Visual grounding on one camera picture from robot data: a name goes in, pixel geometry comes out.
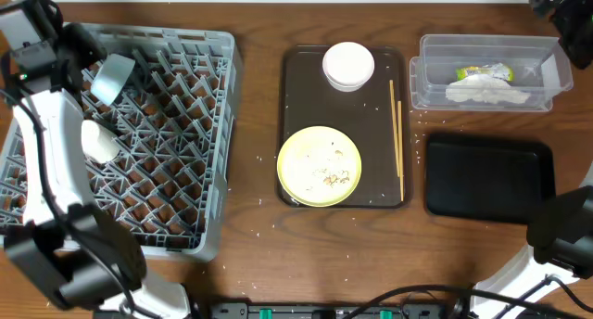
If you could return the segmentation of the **light blue bowl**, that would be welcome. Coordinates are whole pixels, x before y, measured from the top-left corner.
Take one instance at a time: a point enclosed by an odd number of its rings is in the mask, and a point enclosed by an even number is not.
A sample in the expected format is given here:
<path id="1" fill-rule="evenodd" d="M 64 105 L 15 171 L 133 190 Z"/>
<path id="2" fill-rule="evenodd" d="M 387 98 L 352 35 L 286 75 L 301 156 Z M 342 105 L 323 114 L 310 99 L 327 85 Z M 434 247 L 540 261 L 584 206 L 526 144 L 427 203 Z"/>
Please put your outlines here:
<path id="1" fill-rule="evenodd" d="M 107 56 L 91 84 L 91 94 L 110 106 L 119 97 L 132 75 L 135 61 L 119 54 Z"/>

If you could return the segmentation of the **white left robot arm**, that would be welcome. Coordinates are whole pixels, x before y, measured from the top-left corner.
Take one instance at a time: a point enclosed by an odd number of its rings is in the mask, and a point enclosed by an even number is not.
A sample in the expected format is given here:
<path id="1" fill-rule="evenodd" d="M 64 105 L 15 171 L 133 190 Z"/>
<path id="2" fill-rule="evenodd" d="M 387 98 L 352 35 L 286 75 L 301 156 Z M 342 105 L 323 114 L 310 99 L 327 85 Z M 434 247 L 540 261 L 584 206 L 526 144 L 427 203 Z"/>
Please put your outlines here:
<path id="1" fill-rule="evenodd" d="M 150 272 L 132 234 L 96 204 L 82 148 L 82 73 L 99 70 L 92 94 L 113 103 L 135 63 L 109 55 L 52 0 L 1 9 L 9 49 L 1 58 L 3 97 L 23 137 L 27 202 L 8 230 L 7 257 L 58 309 L 97 318 L 186 318 L 185 288 Z"/>

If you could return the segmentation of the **green snack wrapper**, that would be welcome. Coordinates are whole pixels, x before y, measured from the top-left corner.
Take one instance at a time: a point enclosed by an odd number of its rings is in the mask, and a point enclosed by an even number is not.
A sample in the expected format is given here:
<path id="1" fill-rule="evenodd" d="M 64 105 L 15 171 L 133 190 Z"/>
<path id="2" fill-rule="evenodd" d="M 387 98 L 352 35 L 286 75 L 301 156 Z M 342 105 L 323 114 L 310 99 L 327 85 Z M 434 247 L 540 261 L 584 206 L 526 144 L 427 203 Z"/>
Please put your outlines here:
<path id="1" fill-rule="evenodd" d="M 484 66 L 468 66 L 456 69 L 456 76 L 459 81 L 473 75 L 487 75 L 492 78 L 512 82 L 514 80 L 514 72 L 511 67 L 503 63 L 488 64 Z"/>

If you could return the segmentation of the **pink bowl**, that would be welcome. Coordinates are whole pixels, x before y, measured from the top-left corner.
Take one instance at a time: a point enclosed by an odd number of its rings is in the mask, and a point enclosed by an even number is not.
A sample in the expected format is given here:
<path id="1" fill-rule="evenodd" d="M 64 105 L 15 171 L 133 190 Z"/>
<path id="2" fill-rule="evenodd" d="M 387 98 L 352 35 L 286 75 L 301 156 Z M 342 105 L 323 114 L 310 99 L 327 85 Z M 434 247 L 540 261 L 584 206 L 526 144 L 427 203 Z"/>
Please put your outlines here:
<path id="1" fill-rule="evenodd" d="M 374 68 L 371 51 L 354 42 L 333 45 L 322 58 L 322 70 L 328 83 L 340 92 L 359 90 L 371 79 Z"/>

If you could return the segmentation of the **cream plastic cup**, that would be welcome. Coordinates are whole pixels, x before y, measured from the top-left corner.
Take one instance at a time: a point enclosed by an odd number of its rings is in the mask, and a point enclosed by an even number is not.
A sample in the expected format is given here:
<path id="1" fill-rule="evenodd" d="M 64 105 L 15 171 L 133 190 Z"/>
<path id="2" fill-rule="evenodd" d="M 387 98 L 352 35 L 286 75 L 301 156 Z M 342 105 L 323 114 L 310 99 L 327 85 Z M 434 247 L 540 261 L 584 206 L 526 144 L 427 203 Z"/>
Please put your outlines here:
<path id="1" fill-rule="evenodd" d="M 118 156 L 120 147 L 116 138 L 116 135 L 95 121 L 82 122 L 82 150 L 97 163 L 104 164 Z"/>

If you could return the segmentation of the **wooden chopstick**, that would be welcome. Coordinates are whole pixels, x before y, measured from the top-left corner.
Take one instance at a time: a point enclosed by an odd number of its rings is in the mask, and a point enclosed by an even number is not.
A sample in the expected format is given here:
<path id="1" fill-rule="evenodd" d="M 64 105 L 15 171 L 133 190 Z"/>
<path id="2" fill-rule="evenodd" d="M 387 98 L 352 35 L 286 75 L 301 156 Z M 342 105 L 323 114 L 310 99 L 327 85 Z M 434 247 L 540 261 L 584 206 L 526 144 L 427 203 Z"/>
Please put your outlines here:
<path id="1" fill-rule="evenodd" d="M 403 164 L 403 138 L 402 138 L 402 106 L 401 101 L 397 102 L 397 134 L 398 134 L 398 161 L 399 161 L 399 188 L 400 199 L 403 203 L 405 197 L 404 191 L 404 164 Z"/>
<path id="2" fill-rule="evenodd" d="M 395 91 L 394 91 L 393 80 L 389 80 L 389 92 L 390 92 L 390 108 L 391 108 L 391 117 L 392 117 L 392 129 L 393 129 L 393 139 L 394 139 L 394 149 L 395 149 L 396 170 L 397 170 L 397 177 L 399 178 L 400 177 L 400 163 L 399 163 L 399 147 L 398 147 L 398 133 L 397 133 L 397 114 L 396 114 Z"/>

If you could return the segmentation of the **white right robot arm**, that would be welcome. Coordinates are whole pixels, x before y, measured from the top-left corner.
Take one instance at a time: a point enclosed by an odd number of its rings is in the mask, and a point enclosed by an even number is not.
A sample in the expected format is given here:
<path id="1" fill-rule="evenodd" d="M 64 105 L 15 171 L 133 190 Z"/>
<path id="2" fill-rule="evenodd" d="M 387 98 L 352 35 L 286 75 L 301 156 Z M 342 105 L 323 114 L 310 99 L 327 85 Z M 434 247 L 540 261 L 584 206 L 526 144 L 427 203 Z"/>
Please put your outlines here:
<path id="1" fill-rule="evenodd" d="M 592 64 L 592 0 L 529 0 L 539 17 L 548 16 L 560 46 L 580 70 Z M 460 318 L 516 318 L 537 310 L 536 302 L 560 287 L 581 309 L 592 308 L 568 286 L 592 277 L 592 172 L 581 186 L 545 202 L 528 225 L 527 244 L 500 270 L 460 297 Z"/>

